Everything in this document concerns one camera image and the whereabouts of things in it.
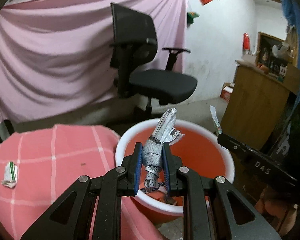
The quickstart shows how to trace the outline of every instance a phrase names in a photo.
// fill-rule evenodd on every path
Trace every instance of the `pink backdrop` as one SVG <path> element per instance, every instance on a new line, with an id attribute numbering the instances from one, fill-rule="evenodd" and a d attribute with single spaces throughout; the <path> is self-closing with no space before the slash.
<path id="1" fill-rule="evenodd" d="M 164 69 L 184 47 L 186 0 L 35 0 L 0 12 L 0 122 L 26 122 L 116 95 L 109 67 L 110 2 L 152 16 L 158 53 L 147 67 Z M 182 71 L 182 55 L 175 71 Z"/>

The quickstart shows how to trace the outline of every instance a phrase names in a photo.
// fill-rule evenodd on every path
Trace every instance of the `red bucket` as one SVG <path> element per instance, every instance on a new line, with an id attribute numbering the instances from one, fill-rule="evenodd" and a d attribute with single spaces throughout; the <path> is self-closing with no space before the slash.
<path id="1" fill-rule="evenodd" d="M 125 132 L 115 152 L 117 166 L 121 165 L 124 156 L 133 153 L 136 142 L 145 144 L 158 121 L 159 119 L 147 120 L 134 125 Z M 182 159 L 184 166 L 195 170 L 201 176 L 212 179 L 216 176 L 224 176 L 231 183 L 233 182 L 234 162 L 231 154 L 218 144 L 217 137 L 213 133 L 197 124 L 183 120 L 176 120 L 174 127 L 185 136 L 170 149 L 173 155 Z M 145 176 L 146 171 L 143 167 L 140 182 L 144 181 Z M 162 203 L 141 190 L 133 199 L 138 209 L 154 224 L 166 223 L 183 215 L 183 206 Z"/>

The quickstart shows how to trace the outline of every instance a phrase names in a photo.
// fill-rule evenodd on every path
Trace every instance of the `chair backrest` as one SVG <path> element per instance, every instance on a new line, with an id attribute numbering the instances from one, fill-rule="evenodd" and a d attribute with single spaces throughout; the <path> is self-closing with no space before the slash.
<path id="1" fill-rule="evenodd" d="M 138 66 L 151 62 L 157 54 L 157 35 L 154 23 L 149 15 L 119 4 L 111 3 L 111 10 L 115 44 L 135 44 L 136 41 L 144 41 L 143 44 L 140 43 L 135 47 L 130 64 L 125 66 L 131 73 Z M 114 46 L 110 66 L 119 69 L 123 54 L 124 46 Z"/>

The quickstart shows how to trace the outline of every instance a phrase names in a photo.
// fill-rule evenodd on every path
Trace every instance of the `black device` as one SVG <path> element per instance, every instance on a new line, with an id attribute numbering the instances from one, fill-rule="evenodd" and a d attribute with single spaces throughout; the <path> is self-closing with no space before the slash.
<path id="1" fill-rule="evenodd" d="M 23 234 L 21 240 L 88 239 L 99 196 L 93 240 L 120 239 L 121 197 L 135 196 L 141 172 L 141 143 L 122 166 L 106 175 L 79 177 Z M 279 240 L 278 233 L 223 176 L 210 179 L 182 166 L 162 147 L 165 186 L 170 196 L 184 197 L 184 240 Z M 207 208 L 206 198 L 210 200 Z"/>
<path id="2" fill-rule="evenodd" d="M 248 171 L 280 193 L 282 200 L 300 205 L 300 179 L 287 173 L 280 163 L 224 133 L 218 136 L 218 143 L 234 153 Z"/>

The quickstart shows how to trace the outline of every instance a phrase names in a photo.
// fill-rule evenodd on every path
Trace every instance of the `wrapped object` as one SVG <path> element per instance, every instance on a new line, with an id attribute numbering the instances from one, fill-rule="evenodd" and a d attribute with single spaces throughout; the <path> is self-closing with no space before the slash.
<path id="1" fill-rule="evenodd" d="M 147 171 L 145 189 L 148 193 L 159 188 L 158 178 L 162 171 L 162 144 L 168 142 L 173 145 L 184 136 L 173 127 L 176 122 L 176 114 L 175 108 L 169 108 L 163 114 L 142 149 L 142 164 Z"/>

